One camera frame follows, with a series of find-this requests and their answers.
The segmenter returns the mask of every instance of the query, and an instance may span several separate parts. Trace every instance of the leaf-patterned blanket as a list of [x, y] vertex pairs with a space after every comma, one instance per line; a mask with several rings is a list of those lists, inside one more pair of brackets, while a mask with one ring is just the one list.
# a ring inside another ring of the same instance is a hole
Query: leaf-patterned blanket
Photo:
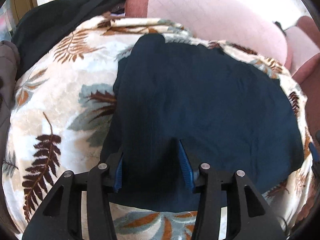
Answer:
[[[308, 214], [318, 185], [308, 149], [312, 139], [304, 109], [307, 98], [289, 71], [277, 60], [248, 48], [194, 38], [182, 25], [168, 20], [106, 15], [79, 25], [16, 84], [2, 183], [9, 213], [20, 232], [64, 171], [85, 172], [98, 163], [116, 108], [112, 87], [118, 61], [130, 55], [146, 33], [161, 33], [166, 42], [219, 47], [280, 80], [297, 117], [305, 160], [301, 169], [264, 196], [293, 227]], [[119, 239], [190, 239], [196, 218], [196, 212], [159, 213], [116, 204], [111, 204], [111, 211]], [[221, 212], [220, 239], [225, 237], [226, 211]], [[88, 239], [86, 219], [82, 222], [83, 238]]]

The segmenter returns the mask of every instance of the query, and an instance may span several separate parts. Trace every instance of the black object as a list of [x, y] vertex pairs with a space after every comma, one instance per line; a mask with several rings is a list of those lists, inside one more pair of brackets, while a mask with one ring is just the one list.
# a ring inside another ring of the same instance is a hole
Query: black object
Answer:
[[12, 37], [21, 57], [19, 79], [80, 23], [112, 11], [125, 0], [54, 0], [28, 11]]
[[[202, 166], [193, 190], [201, 198], [192, 240], [218, 239], [220, 203], [214, 200], [220, 198], [221, 190], [228, 196], [228, 240], [285, 239], [277, 218], [243, 171], [231, 174]], [[121, 167], [122, 148], [89, 172], [64, 172], [33, 215], [22, 240], [82, 239], [80, 207], [85, 190], [90, 239], [116, 240], [108, 193], [121, 187]]]
[[218, 171], [244, 170], [263, 194], [303, 163], [292, 106], [279, 85], [219, 49], [142, 36], [118, 63], [116, 111], [100, 155], [124, 149], [113, 203], [153, 211], [198, 207], [184, 187], [174, 138]]

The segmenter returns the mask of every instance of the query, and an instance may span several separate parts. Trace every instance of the black cloth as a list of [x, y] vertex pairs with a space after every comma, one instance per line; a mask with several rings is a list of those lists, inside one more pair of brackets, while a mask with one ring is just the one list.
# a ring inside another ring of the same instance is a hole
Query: black cloth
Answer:
[[175, 138], [216, 170], [244, 170], [263, 193], [301, 167], [297, 120], [279, 80], [220, 49], [142, 36], [119, 61], [117, 107], [100, 161], [122, 144], [123, 188], [109, 200], [154, 211], [197, 210]]
[[125, 0], [54, 0], [28, 11], [12, 37], [21, 57], [18, 80], [82, 22]]

